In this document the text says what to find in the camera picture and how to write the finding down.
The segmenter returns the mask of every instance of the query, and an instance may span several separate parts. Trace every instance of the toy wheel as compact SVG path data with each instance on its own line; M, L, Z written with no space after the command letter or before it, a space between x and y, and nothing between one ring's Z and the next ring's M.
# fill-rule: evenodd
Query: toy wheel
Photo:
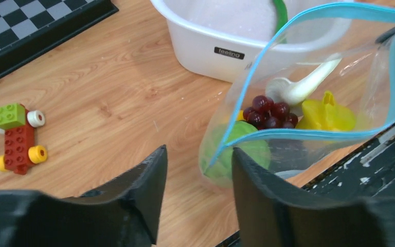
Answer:
M3 155L0 156L0 171L8 171L7 169L5 169L5 163L4 163L4 156Z
M29 125L34 128L45 125L45 115L41 111L30 111L26 115Z
M5 130L3 130L3 129L0 128L0 134L1 134L1 135L5 134Z
M38 145L28 149L28 157L34 164L44 162L47 159L46 148Z

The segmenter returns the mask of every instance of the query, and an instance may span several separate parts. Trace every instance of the yellow plastic object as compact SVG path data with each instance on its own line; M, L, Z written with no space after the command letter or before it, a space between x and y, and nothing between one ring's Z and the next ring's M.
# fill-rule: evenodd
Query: yellow plastic object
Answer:
M296 129L351 131L355 127L355 114L349 108L337 104L330 91L325 91L323 100L305 100L302 111L303 118Z
M3 155L0 156L0 171L8 171L7 169L5 169L5 163L4 163L4 156Z
M44 162L47 159L46 148L41 145L30 147L28 150L28 157L34 164Z
M246 119L244 119L243 117L243 110L239 110L239 114L237 115L237 119L236 121L246 121Z

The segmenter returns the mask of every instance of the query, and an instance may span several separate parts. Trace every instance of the green lego brick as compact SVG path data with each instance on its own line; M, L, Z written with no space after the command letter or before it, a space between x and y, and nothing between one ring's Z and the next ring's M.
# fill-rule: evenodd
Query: green lego brick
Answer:
M8 104L0 107L0 128L9 130L25 125L25 108L20 104Z

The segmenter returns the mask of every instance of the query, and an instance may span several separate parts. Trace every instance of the white wheel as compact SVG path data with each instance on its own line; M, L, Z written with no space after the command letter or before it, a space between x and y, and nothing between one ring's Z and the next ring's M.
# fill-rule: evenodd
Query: white wheel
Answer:
M34 128L45 125L45 115L41 111L30 111L26 115L29 125Z
M5 134L5 130L3 130L3 129L0 128L0 134L1 134L1 135Z

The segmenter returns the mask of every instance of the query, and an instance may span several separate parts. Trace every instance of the lego brick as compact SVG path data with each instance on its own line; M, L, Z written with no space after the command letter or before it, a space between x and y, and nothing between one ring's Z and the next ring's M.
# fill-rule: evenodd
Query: lego brick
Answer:
M28 156L28 150L35 145L34 128L25 124L5 131L5 169L25 175L34 166Z
M25 111L25 107L18 103L0 107L0 128L3 130L9 130L25 125Z

